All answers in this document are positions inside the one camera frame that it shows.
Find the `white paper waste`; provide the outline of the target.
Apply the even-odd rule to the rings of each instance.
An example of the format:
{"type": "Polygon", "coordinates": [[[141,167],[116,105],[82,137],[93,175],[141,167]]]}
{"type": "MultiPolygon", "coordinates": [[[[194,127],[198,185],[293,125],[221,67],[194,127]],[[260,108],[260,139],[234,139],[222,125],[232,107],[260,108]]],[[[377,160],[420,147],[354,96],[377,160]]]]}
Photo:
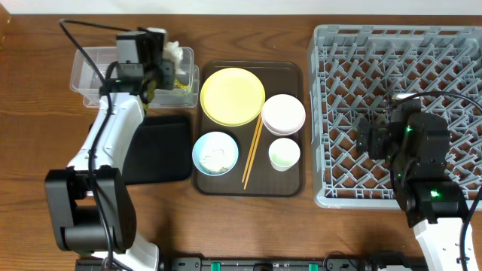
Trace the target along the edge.
{"type": "Polygon", "coordinates": [[[178,41],[166,42],[163,47],[163,58],[173,62],[176,75],[185,74],[185,72],[181,69],[183,50],[179,47],[178,41]]]}

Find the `white cup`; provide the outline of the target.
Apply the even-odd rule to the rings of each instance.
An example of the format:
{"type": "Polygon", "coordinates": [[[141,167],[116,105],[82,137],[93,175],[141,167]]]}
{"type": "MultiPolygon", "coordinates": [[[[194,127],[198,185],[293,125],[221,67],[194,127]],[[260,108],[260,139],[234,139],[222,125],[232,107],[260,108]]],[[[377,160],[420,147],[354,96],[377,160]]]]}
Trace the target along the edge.
{"type": "Polygon", "coordinates": [[[269,146],[268,157],[276,171],[284,172],[300,159],[300,147],[292,139],[280,138],[269,146]]]}

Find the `light blue bowl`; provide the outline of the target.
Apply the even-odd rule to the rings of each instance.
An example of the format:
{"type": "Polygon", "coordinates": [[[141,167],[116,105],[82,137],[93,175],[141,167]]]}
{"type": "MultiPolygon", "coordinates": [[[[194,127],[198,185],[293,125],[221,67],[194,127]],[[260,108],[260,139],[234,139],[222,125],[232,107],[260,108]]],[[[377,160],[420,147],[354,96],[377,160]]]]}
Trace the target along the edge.
{"type": "Polygon", "coordinates": [[[219,176],[219,175],[211,175],[207,172],[204,172],[200,166],[200,155],[203,150],[207,149],[217,149],[223,148],[225,150],[232,151],[235,155],[235,162],[233,166],[227,171],[229,172],[235,165],[239,157],[239,148],[237,143],[234,139],[224,132],[208,132],[202,135],[194,144],[192,150],[192,160],[195,167],[205,175],[209,176],[219,176]]]}

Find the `rice leftovers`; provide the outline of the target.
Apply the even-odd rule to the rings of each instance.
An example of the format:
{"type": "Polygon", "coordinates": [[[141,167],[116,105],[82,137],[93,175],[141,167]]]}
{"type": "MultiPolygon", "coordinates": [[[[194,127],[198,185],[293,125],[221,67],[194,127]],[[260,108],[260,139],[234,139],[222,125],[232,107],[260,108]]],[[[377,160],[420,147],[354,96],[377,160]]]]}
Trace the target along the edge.
{"type": "Polygon", "coordinates": [[[223,148],[203,150],[200,155],[202,170],[211,175],[220,175],[227,172],[234,162],[234,153],[223,148]]]}

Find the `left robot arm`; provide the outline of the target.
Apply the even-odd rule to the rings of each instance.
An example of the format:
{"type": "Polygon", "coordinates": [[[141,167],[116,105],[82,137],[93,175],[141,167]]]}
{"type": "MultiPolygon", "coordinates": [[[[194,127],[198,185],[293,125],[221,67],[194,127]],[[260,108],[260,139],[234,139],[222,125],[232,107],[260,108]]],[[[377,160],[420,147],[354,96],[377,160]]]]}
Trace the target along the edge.
{"type": "Polygon", "coordinates": [[[160,249],[136,229],[122,169],[131,141],[157,88],[171,89],[175,64],[164,29],[117,36],[117,59],[98,74],[99,112],[65,169],[52,169],[45,192],[57,246],[90,254],[103,270],[159,270],[160,249]]]}

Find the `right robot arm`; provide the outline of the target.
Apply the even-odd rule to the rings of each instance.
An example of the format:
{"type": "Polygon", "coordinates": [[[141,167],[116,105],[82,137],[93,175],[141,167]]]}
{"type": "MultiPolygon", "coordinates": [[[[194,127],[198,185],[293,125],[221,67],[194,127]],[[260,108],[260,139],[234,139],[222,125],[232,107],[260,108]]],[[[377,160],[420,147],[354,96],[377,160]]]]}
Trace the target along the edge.
{"type": "Polygon", "coordinates": [[[445,172],[450,132],[446,120],[422,110],[419,99],[395,101],[386,125],[362,119],[356,150],[389,165],[396,201],[430,270],[476,270],[468,206],[445,172]]]}

